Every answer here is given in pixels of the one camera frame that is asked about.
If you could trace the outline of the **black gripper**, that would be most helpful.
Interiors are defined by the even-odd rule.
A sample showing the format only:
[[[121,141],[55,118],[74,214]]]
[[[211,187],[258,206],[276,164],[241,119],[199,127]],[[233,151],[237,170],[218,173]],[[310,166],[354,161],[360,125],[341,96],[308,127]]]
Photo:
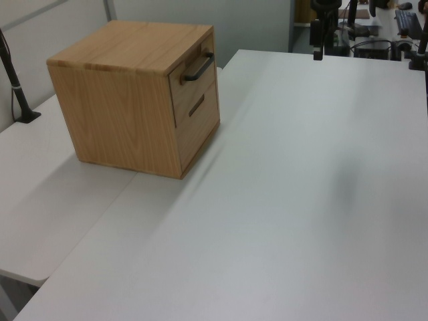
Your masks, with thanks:
[[[335,10],[317,12],[315,20],[310,23],[310,45],[313,59],[323,60],[323,46],[326,38],[335,32]]]

